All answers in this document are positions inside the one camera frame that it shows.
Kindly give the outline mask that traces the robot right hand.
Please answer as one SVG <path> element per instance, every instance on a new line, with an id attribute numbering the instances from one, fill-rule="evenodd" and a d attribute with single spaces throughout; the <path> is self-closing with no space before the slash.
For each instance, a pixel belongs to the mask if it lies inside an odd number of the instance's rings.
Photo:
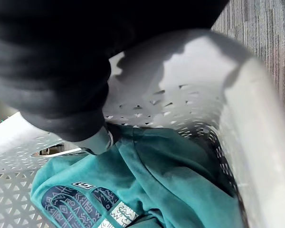
<path id="1" fill-rule="evenodd" d="M 225 0 L 0 0 L 0 100 L 87 152 L 112 139 L 109 58 L 159 34 L 209 29 Z"/>

